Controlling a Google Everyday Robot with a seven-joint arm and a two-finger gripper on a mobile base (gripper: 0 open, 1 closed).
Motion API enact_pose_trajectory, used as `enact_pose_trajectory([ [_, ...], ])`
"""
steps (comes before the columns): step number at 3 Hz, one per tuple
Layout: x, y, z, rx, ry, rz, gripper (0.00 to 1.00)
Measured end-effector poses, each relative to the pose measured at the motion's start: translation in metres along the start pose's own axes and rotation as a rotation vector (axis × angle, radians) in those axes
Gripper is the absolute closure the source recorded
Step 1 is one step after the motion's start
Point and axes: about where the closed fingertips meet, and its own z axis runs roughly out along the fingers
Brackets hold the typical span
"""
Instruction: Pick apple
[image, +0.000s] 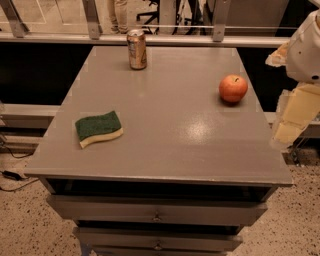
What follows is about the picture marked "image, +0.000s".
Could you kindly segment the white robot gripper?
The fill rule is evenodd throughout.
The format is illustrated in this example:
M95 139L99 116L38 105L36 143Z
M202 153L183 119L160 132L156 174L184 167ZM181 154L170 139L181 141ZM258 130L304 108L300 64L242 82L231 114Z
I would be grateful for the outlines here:
M286 65L287 75L300 82L292 91L283 90L277 103L270 145L284 150L320 113L320 85L316 84L320 82L319 11L310 13L289 43L279 46L265 64Z

